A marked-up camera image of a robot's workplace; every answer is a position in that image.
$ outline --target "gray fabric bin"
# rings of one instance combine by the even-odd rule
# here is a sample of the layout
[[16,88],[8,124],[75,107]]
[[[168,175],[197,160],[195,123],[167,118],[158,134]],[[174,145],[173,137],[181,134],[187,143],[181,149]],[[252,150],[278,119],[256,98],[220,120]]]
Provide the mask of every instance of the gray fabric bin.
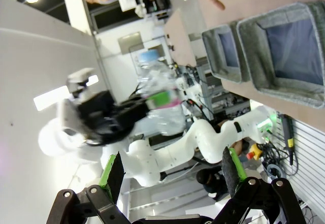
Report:
[[214,77],[241,83],[249,80],[237,35],[237,21],[202,33],[208,62]]
[[241,20],[237,32],[259,92],[325,107],[325,2],[295,3]]

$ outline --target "bolt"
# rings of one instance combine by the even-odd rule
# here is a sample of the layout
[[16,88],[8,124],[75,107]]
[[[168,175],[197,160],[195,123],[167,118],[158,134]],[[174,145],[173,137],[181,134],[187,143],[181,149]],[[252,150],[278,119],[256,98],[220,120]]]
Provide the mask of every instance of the bolt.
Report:
[[249,185],[255,185],[256,184],[256,180],[255,179],[250,179],[248,181]]
[[282,182],[282,181],[277,181],[277,182],[276,182],[276,185],[279,186],[279,187],[282,187],[283,182]]

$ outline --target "large gray bin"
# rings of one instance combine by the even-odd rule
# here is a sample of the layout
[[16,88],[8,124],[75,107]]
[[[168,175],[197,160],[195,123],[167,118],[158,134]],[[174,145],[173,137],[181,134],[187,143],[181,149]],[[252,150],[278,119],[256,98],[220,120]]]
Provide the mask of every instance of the large gray bin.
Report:
[[324,108],[325,2],[295,3],[241,20],[237,32],[259,92]]
[[237,35],[237,21],[202,33],[208,62],[214,77],[241,83],[249,80]]

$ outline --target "metal slats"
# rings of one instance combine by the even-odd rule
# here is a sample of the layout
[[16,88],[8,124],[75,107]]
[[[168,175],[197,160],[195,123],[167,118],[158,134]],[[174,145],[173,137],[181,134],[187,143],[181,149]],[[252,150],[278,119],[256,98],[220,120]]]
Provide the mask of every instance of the metal slats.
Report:
[[[287,176],[296,194],[302,198],[308,206],[323,221],[325,220],[325,134],[303,122],[294,120],[295,150],[299,163],[299,170],[294,176]],[[282,124],[276,124],[275,135],[270,136],[271,141],[278,148],[285,147]],[[283,162],[287,174],[291,173],[289,160]]]

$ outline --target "rectangular ceiling light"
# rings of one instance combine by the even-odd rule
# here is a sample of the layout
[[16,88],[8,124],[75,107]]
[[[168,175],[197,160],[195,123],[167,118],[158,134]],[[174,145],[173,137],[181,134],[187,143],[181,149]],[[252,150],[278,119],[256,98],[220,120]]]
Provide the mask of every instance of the rectangular ceiling light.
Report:
[[[95,83],[97,83],[98,80],[98,76],[97,75],[93,75],[91,77],[89,77],[89,81],[87,82],[87,86],[91,86]],[[70,92],[68,90],[67,86],[62,86],[60,88],[56,88],[54,90],[51,90],[49,92],[46,92],[44,94],[41,94],[37,97],[34,98],[34,103],[36,106],[36,109],[38,111],[42,111],[45,108],[56,104],[57,102],[66,99],[70,96]]]

